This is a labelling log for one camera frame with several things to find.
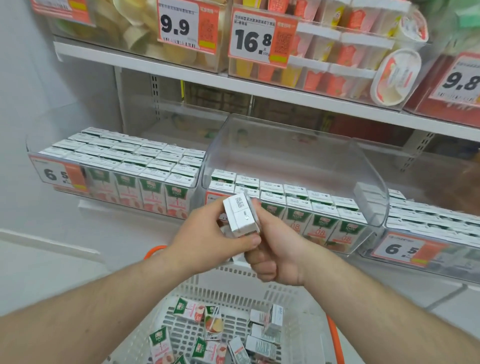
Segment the price label 6.5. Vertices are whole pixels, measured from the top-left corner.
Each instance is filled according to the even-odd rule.
[[[480,106],[480,54],[461,53],[429,98]]]
[[[30,155],[30,160],[43,182],[87,192],[85,178],[79,165],[36,155]]]
[[[220,7],[196,0],[158,0],[158,41],[215,54]]]
[[[228,56],[287,66],[298,21],[245,8],[235,8]]]
[[[372,256],[425,267],[446,247],[448,244],[390,232],[373,251]]]
[[[38,14],[94,25],[86,0],[31,0],[31,3]]]

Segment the price tag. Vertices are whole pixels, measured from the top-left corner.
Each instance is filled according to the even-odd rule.
[[[448,244],[433,242],[396,232],[388,233],[372,253],[372,256],[426,267]]]
[[[78,164],[30,155],[40,179],[45,183],[87,192],[85,178]]]
[[[429,98],[480,107],[480,54],[460,53]]]
[[[234,8],[228,56],[286,68],[298,21]]]
[[[30,0],[33,10],[41,15],[94,25],[88,14],[87,0]]]
[[[158,41],[216,54],[220,6],[196,0],[158,0]]]

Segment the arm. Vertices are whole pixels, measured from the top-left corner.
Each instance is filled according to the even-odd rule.
[[[260,243],[224,237],[221,212],[219,199],[193,211],[152,258],[0,317],[0,363],[102,363],[172,289]]]
[[[476,363],[480,342],[417,307],[257,205],[268,243],[246,254],[263,281],[303,285],[368,363]]]

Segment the person's right hand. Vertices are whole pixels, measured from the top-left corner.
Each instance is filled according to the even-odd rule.
[[[247,262],[264,282],[303,285],[301,262],[312,243],[263,209],[258,200],[253,203],[260,220],[262,243],[245,253]]]

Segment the hand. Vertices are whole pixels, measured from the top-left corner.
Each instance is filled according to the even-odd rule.
[[[236,239],[223,235],[216,221],[225,212],[224,199],[192,211],[168,247],[191,275],[215,268],[234,255],[256,248],[262,241],[258,234]]]
[[[264,239],[258,248],[245,254],[247,262],[263,282],[303,285],[301,260],[312,243],[263,209],[258,200],[253,203]]]

